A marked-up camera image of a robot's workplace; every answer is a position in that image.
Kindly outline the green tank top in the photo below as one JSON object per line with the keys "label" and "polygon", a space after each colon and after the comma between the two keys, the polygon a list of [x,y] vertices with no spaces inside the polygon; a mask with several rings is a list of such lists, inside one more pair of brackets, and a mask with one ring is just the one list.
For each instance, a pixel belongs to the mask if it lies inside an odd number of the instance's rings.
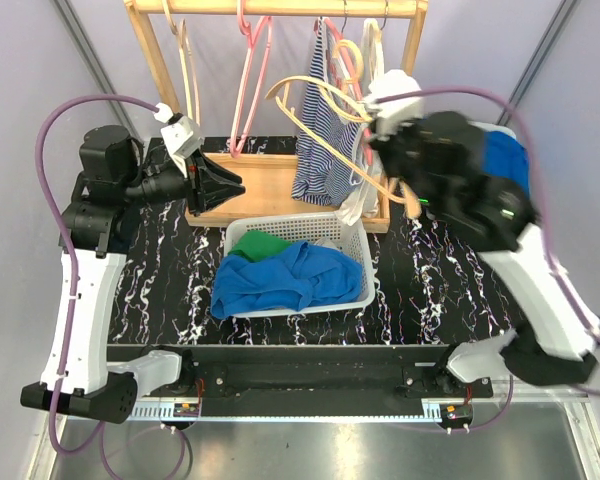
{"label": "green tank top", "polygon": [[246,232],[229,251],[249,262],[259,262],[286,250],[291,243],[259,230]]}

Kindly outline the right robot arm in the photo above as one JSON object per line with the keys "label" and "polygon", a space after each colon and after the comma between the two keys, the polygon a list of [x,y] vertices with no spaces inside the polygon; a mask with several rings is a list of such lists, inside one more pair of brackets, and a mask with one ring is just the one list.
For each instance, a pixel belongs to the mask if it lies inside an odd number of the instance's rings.
{"label": "right robot arm", "polygon": [[450,347],[433,374],[437,390],[452,397],[470,382],[506,374],[534,386],[588,382],[598,367],[600,317],[577,314],[578,296],[544,249],[529,195],[516,181],[484,171],[485,130],[447,111],[377,117],[370,131],[385,173],[406,183],[491,267],[526,317],[504,334]]}

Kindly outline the grey tank top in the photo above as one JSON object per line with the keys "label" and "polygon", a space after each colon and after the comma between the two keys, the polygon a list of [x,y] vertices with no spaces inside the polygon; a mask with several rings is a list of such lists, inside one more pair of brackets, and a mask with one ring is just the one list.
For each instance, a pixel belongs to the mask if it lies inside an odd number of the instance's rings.
{"label": "grey tank top", "polygon": [[315,245],[323,247],[323,248],[328,248],[328,249],[336,250],[336,251],[340,250],[340,247],[334,241],[332,241],[329,238],[320,238],[320,239],[318,239],[318,240],[315,241]]}

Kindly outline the pink striped-top hanger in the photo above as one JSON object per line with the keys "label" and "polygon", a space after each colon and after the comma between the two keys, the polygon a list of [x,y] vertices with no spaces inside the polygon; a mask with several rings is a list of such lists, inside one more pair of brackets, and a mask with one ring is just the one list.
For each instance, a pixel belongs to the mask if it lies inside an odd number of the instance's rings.
{"label": "pink striped-top hanger", "polygon": [[321,33],[326,81],[351,98],[360,100],[364,65],[357,45],[345,39],[329,18],[322,19]]}

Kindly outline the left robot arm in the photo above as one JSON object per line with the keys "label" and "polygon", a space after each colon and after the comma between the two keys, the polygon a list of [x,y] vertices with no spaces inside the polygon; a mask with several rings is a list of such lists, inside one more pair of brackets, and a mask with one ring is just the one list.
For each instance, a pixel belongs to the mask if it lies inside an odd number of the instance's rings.
{"label": "left robot arm", "polygon": [[118,125],[95,128],[79,149],[82,170],[62,214],[71,248],[63,248],[63,284],[56,331],[38,381],[21,390],[24,407],[123,423],[138,398],[164,386],[176,396],[195,386],[191,357],[154,350],[115,367],[107,365],[107,338],[115,291],[140,209],[183,199],[195,215],[245,193],[240,176],[196,150],[179,170],[168,164],[143,173],[143,149]]}

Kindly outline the cream wooden hanger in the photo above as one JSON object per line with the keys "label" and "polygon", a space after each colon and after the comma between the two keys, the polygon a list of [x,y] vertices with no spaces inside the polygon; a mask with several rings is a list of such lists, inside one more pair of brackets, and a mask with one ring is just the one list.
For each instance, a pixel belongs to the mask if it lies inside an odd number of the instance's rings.
{"label": "cream wooden hanger", "polygon": [[325,87],[329,83],[325,79],[323,54],[323,36],[318,36],[309,75],[297,78],[306,83],[299,117],[292,107],[286,105],[285,95],[290,90],[293,78],[279,82],[267,96],[276,98],[283,113],[300,129],[296,141],[297,168],[291,198],[334,207],[337,211],[361,179],[376,189],[380,181],[360,168],[361,160],[356,161],[360,141],[366,143],[366,126],[344,120],[331,108],[337,96]]}

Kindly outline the beige wooden hanger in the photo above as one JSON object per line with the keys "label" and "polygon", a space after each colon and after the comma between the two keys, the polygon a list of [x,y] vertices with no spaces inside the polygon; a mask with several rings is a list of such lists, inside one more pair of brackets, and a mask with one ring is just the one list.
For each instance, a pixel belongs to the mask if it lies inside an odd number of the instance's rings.
{"label": "beige wooden hanger", "polygon": [[162,0],[161,3],[171,33],[176,38],[178,45],[181,73],[185,91],[187,116],[193,119],[198,125],[200,125],[201,110],[198,79],[193,49],[188,35],[186,20],[182,19],[180,23],[177,24],[172,16],[170,2],[168,0]]}

